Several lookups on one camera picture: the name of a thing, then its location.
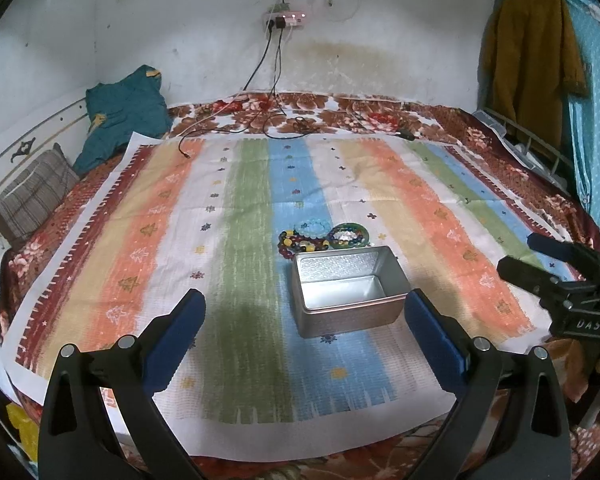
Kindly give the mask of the metal bed footboard rail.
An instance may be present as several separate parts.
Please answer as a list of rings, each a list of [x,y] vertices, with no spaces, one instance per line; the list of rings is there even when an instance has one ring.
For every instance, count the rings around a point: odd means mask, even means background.
[[[572,161],[568,157],[540,139],[535,133],[489,107],[478,108],[472,116],[489,127],[496,134],[503,148],[524,168],[570,195],[568,179],[560,170],[560,168],[573,170]]]

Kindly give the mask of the grey plaid pillow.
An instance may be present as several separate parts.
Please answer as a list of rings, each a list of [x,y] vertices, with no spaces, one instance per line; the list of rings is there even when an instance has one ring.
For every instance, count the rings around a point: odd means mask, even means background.
[[[60,145],[38,156],[0,194],[0,235],[20,248],[79,182]]]

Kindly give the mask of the teal garment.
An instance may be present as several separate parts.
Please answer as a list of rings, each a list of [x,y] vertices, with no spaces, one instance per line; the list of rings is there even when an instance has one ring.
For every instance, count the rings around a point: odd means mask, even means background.
[[[85,92],[90,130],[73,170],[83,177],[126,147],[134,132],[160,139],[173,119],[161,94],[161,73],[142,65],[113,84]]]

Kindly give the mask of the silver metal tin box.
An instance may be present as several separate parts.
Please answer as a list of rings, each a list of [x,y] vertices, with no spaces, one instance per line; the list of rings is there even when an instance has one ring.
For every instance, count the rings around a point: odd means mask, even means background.
[[[391,324],[412,289],[388,246],[296,255],[290,286],[292,314],[303,338]]]

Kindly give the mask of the pink wall power strip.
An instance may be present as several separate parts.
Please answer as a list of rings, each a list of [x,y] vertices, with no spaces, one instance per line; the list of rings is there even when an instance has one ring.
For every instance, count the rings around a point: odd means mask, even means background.
[[[274,4],[262,14],[263,29],[268,32],[270,29],[300,29],[309,23],[310,14],[308,11],[288,8],[281,4]]]

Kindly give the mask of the white metal bed headboard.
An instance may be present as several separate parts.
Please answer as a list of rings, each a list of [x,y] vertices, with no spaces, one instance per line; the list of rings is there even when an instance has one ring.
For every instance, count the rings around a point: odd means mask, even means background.
[[[74,162],[89,125],[82,90],[70,92],[18,120],[0,137],[0,193],[27,164],[55,143],[65,158]]]

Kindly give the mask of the mustard brown hanging coat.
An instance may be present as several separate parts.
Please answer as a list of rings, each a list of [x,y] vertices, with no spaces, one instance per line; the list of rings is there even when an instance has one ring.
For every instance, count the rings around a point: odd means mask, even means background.
[[[565,0],[503,0],[486,29],[482,66],[486,105],[556,148],[566,96],[588,94]]]

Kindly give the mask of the colourful striped cloth mat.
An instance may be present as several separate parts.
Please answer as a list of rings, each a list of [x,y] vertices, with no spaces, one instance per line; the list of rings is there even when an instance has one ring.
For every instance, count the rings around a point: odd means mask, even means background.
[[[498,277],[532,252],[533,230],[565,231],[452,144],[328,134],[184,143],[135,138],[24,297],[3,342],[8,376],[42,402],[64,344],[106,348],[140,333],[189,289],[206,318],[156,402],[187,452],[242,462],[328,455],[445,414],[444,392],[403,320],[300,336],[279,235],[353,222],[388,246],[411,286],[467,333],[523,352],[550,320]]]

